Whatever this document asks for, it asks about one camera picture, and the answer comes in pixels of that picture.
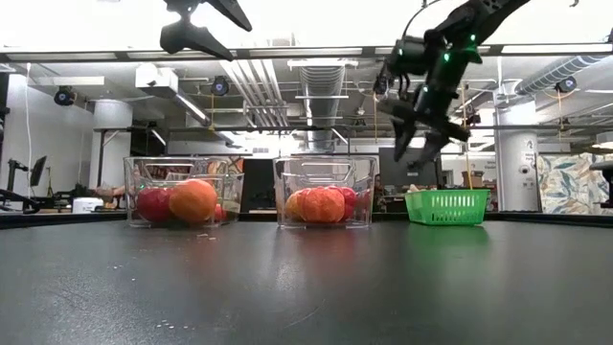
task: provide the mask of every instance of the metal frame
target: metal frame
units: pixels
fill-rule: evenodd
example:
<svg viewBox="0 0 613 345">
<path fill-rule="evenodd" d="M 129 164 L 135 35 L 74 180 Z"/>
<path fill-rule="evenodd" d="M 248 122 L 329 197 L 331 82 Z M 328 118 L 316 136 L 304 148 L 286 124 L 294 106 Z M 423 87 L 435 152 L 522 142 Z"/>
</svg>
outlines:
<svg viewBox="0 0 613 345">
<path fill-rule="evenodd" d="M 601 45 L 602 50 L 589 49 L 594 45 Z M 512 47 L 545 47 L 556 46 L 555 52 L 537 53 L 504 53 L 505 48 Z M 577 49 L 584 46 L 585 51 Z M 114 51 L 90 51 L 90 52 L 28 52 L 19 49 L 3 49 L 0 51 L 0 63 L 6 62 L 126 62 L 126 61 L 195 61 L 195 60 L 218 60 L 211 55 L 186 50 L 174 55 L 169 55 L 161 50 L 114 50 Z M 352 47 L 270 47 L 270 48 L 245 48 L 233 49 L 230 53 L 236 59 L 268 59 L 268 58 L 380 58 L 392 52 L 392 46 L 352 46 Z M 479 53 L 483 57 L 552 57 L 552 56 L 575 56 L 575 55 L 613 55 L 610 44 L 602 42 L 592 43 L 533 43 L 533 44 L 491 44 L 479 47 Z"/>
</svg>

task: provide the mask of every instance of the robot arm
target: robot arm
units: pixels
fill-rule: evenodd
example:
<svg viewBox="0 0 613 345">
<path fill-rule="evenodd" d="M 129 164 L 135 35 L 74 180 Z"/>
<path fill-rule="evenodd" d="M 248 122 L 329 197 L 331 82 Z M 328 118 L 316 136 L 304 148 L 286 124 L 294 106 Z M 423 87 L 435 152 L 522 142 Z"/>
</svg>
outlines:
<svg viewBox="0 0 613 345">
<path fill-rule="evenodd" d="M 208 2 L 226 18 L 232 20 L 243 30 L 250 32 L 251 23 L 237 0 L 164 0 L 169 12 L 177 12 L 181 19 L 162 29 L 160 46 L 169 54 L 175 54 L 185 48 L 211 54 L 229 61 L 234 59 L 230 51 L 216 40 L 207 28 L 198 28 L 192 24 L 190 16 L 198 5 Z"/>
<path fill-rule="evenodd" d="M 396 133 L 395 159 L 398 161 L 415 135 L 415 122 L 434 130 L 426 135 L 426 144 L 416 167 L 434 159 L 449 143 L 449 138 L 468 140 L 470 133 L 449 123 L 446 113 L 469 63 L 482 63 L 478 46 L 490 37 L 502 22 L 530 0 L 468 0 L 454 10 L 423 39 L 411 36 L 396 42 L 375 82 L 381 84 L 400 79 L 399 100 L 384 100 L 379 109 L 393 115 Z M 425 84 L 408 95 L 408 75 L 425 75 Z"/>
</svg>

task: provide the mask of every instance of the dark tabletop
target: dark tabletop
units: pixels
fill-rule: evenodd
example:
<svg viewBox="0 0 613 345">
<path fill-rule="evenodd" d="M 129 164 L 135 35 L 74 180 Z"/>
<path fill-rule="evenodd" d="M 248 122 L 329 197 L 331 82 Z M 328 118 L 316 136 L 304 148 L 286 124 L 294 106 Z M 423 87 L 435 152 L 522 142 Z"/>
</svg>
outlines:
<svg viewBox="0 0 613 345">
<path fill-rule="evenodd" d="M 610 344 L 613 231 L 0 231 L 2 344 Z"/>
</svg>

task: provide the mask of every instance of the white pillar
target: white pillar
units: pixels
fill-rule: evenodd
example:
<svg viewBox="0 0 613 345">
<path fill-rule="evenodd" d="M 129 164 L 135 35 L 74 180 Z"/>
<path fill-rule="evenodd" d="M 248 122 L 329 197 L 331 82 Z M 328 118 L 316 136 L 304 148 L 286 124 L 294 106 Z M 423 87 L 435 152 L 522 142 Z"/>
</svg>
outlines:
<svg viewBox="0 0 613 345">
<path fill-rule="evenodd" d="M 132 105 L 121 101 L 97 101 L 94 109 L 94 128 L 132 126 Z M 105 140 L 113 135 L 106 132 Z M 130 155 L 132 135 L 119 132 L 104 146 L 102 161 L 102 184 L 112 187 L 124 185 L 124 157 Z M 98 163 L 100 159 L 101 134 L 94 132 L 92 162 L 89 173 L 89 188 L 98 187 Z"/>
<path fill-rule="evenodd" d="M 496 124 L 535 125 L 536 105 L 527 100 L 508 108 L 498 108 Z M 495 133 L 500 211 L 538 211 L 536 130 L 498 130 Z"/>
</svg>

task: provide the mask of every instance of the security camera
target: security camera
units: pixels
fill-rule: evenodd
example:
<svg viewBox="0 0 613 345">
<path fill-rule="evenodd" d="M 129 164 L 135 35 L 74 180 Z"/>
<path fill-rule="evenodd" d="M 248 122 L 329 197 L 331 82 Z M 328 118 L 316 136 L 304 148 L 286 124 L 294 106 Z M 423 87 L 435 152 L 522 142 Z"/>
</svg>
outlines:
<svg viewBox="0 0 613 345">
<path fill-rule="evenodd" d="M 70 106 L 75 103 L 77 94 L 72 91 L 71 86 L 60 86 L 54 97 L 54 102 L 61 106 Z"/>
<path fill-rule="evenodd" d="M 557 82 L 554 89 L 559 93 L 573 92 L 577 89 L 577 80 L 574 77 L 568 77 L 565 80 Z"/>
<path fill-rule="evenodd" d="M 211 85 L 211 93 L 216 96 L 225 96 L 230 91 L 230 84 L 223 76 L 215 77 L 213 85 Z"/>
</svg>

